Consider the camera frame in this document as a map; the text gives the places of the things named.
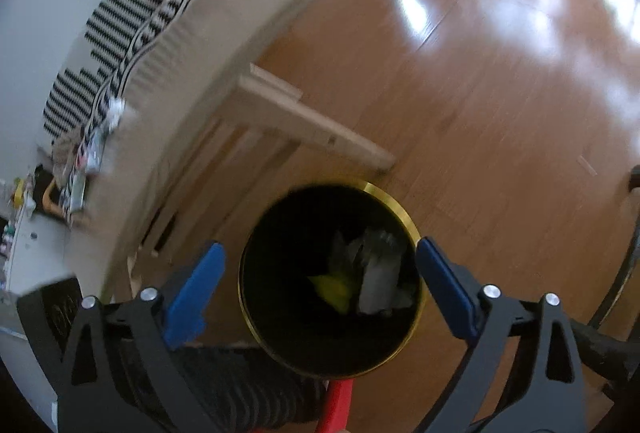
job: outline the metal screw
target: metal screw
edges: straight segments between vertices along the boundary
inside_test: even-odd
[[[485,285],[482,287],[482,292],[484,292],[484,295],[487,296],[487,298],[492,299],[500,298],[500,295],[502,294],[500,289],[495,285]]]
[[[558,298],[558,295],[553,292],[545,294],[545,300],[549,305],[553,305],[554,307],[557,307],[560,304],[560,298]]]
[[[82,298],[82,308],[92,308],[95,306],[95,296],[87,296]]]
[[[158,297],[158,291],[153,287],[147,287],[140,293],[142,301],[153,301]]]

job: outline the chair leg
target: chair leg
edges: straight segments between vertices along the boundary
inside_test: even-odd
[[[277,76],[274,76],[271,72],[266,71],[265,69],[261,69],[260,67],[251,63],[249,65],[249,73],[253,79],[260,81],[270,87],[275,88],[281,93],[289,96],[296,101],[299,101],[302,97],[302,90],[297,89],[295,86],[290,85],[286,81],[280,79]]]
[[[118,272],[113,284],[113,298],[116,303],[129,301],[133,298],[131,278],[129,277],[129,269],[127,269],[126,263],[118,266]]]
[[[370,140],[251,76],[239,78],[238,87],[216,115],[236,124],[280,132],[379,171],[388,171],[396,161]]]

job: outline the cloth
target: cloth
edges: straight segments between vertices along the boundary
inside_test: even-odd
[[[149,19],[138,27],[135,35],[130,39],[126,51],[118,55],[118,64],[103,81],[96,93],[92,111],[84,123],[84,137],[79,144],[78,155],[84,155],[86,152],[89,142],[94,135],[94,131],[102,124],[102,121],[107,115],[110,99],[122,97],[127,78],[133,67],[140,58],[153,47],[158,35],[161,34],[174,19],[181,15],[190,1],[191,0],[162,0],[152,12]],[[73,166],[69,177],[73,179],[75,173],[76,166]],[[70,221],[68,209],[70,207],[72,187],[73,181],[68,182],[60,193],[60,206],[65,212],[67,221]]]
[[[69,175],[76,161],[78,145],[82,140],[82,133],[82,126],[76,126],[60,135],[53,143],[51,149],[53,176],[59,189],[64,188],[69,180]]]
[[[47,155],[61,134],[104,116],[107,106],[95,102],[105,87],[118,95],[118,86],[128,74],[123,63],[132,64],[138,51],[182,12],[185,2],[188,0],[102,0],[98,4],[49,92],[37,137]]]

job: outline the gold rim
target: gold rim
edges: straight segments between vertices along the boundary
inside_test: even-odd
[[[414,247],[418,244],[418,241],[421,238],[420,231],[418,231],[418,228],[415,226],[414,221],[411,219],[409,214],[404,210],[404,207],[402,207],[398,203],[398,201],[396,201],[396,199],[393,198],[391,195],[389,195],[388,193],[380,189],[378,186],[375,186],[370,182],[367,182],[366,180],[346,179],[346,180],[338,180],[338,181],[318,182],[316,184],[306,184],[306,185],[298,186],[288,191],[284,196],[282,196],[281,198],[276,200],[273,204],[271,204],[271,206],[277,204],[280,200],[288,196],[293,191],[298,191],[298,190],[302,190],[302,189],[314,187],[314,186],[330,186],[330,185],[351,187],[351,188],[358,189],[360,191],[364,191],[365,193],[371,195],[373,198],[375,198],[380,203],[382,203],[389,211],[393,213],[396,219],[398,219],[398,222],[402,225],[406,234],[410,237],[411,241],[414,243]],[[287,368],[291,369],[292,371],[295,371],[300,375],[305,375],[307,377],[328,379],[329,377],[327,376],[318,375],[317,373],[309,373],[305,370],[302,370],[295,366],[290,365],[280,355],[278,355],[276,352],[271,350],[270,347],[267,345],[267,343],[262,339],[262,336],[260,336],[260,333],[255,328],[254,323],[252,322],[252,319],[249,315],[249,312],[247,311],[244,305],[244,297],[242,295],[242,271],[243,271],[242,267],[244,267],[244,251],[242,251],[242,257],[240,258],[240,265],[238,267],[238,299],[240,301],[240,310],[242,311],[242,317],[244,318],[244,322],[249,327],[249,330],[251,331],[252,336],[255,338],[255,340],[260,345],[260,347],[265,352],[267,352],[273,359],[287,366]],[[420,284],[418,285],[418,308],[415,313],[414,322],[412,323],[411,328],[409,328],[407,335],[402,340],[402,342],[398,345],[398,348],[396,348],[396,350],[394,350],[385,359],[380,361],[377,365],[372,366],[371,368],[367,368],[364,371],[351,373],[343,377],[338,377],[338,378],[331,377],[331,378],[332,379],[353,379],[354,377],[365,375],[370,371],[380,368],[380,366],[384,365],[385,363],[388,363],[396,355],[398,355],[398,353],[409,342],[409,339],[412,338],[412,336],[415,333],[415,330],[418,328],[418,324],[420,323],[420,318],[422,317],[422,311],[424,309],[424,305],[426,304],[427,294],[428,293],[427,293],[426,285],[424,284],[422,279],[420,279]]]

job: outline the white cabinet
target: white cabinet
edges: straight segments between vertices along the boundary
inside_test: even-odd
[[[30,292],[40,285],[68,277],[65,244],[69,228],[40,214],[21,217],[11,251],[6,290],[15,295]]]

